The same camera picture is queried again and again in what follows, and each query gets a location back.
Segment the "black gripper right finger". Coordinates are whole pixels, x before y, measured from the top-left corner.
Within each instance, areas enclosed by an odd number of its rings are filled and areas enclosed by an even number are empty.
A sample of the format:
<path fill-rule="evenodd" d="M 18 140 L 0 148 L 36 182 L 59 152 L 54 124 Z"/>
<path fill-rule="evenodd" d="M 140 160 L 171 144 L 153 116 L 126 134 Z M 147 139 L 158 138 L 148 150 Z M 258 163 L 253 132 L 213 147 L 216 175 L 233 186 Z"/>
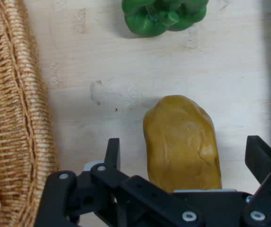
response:
<path fill-rule="evenodd" d="M 242 212 L 246 227 L 271 227 L 271 147 L 259 136 L 248 136 L 245 164 L 260 187 Z"/>

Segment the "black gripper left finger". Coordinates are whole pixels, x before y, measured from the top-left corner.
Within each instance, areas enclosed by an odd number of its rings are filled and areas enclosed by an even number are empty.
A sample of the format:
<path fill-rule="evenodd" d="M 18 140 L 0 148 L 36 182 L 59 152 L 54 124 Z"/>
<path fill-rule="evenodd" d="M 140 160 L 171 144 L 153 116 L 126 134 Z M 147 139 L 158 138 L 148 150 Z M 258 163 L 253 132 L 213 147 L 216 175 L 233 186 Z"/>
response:
<path fill-rule="evenodd" d="M 108 142 L 105 159 L 76 175 L 48 176 L 35 219 L 37 227 L 76 227 L 94 213 L 110 227 L 201 227 L 203 214 L 139 176 L 119 169 L 119 139 Z"/>

